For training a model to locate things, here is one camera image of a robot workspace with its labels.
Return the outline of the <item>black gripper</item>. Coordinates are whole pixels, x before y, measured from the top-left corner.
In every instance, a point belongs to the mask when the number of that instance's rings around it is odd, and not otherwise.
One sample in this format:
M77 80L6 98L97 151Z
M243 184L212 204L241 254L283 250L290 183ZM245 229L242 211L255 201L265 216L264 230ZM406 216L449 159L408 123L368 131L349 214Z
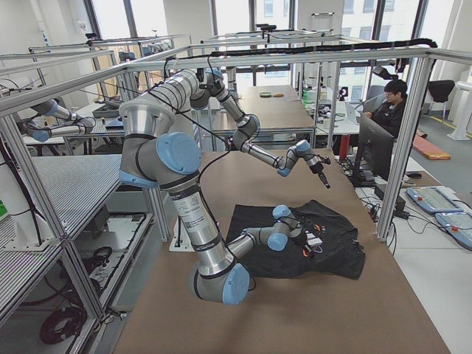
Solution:
M318 158L317 156L314 156L308 161L308 166L313 174L316 174L323 185L327 188L330 189L330 184L327 180L326 175L323 172L323 166L322 166L322 160Z

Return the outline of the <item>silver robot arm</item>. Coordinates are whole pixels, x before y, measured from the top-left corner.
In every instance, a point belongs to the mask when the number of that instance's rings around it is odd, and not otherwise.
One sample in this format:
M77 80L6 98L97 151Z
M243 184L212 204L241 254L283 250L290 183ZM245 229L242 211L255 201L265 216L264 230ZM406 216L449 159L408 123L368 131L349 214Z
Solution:
M329 181L323 172L323 165L330 160L314 152L310 143L301 140L287 149L284 156L276 156L253 143L252 139L260 128L259 119L253 114L247 114L235 101L223 83L223 77L214 69L197 69L195 78L198 81L197 92L190 96L190 105L196 108L198 104L207 104L210 97L214 97L222 104L226 112L236 124L232 135L232 144L243 153L272 166L283 177L290 174L299 159L305 161L310 171L317 175L326 188L330 188Z
M181 70L120 106L125 127L120 180L169 194L198 255L190 289L199 299L236 305L245 299L250 286L249 271L240 258L256 245L281 251L301 229L290 209L282 205L275 209L273 226L246 230L232 242L224 241L201 191L201 150L191 136L176 128L185 108L202 108L210 98L217 99L235 121L233 142L239 151L271 165L281 176L288 175L299 160L315 173L320 165L306 141L290 147L283 157L253 144L257 118L238 106L215 69Z

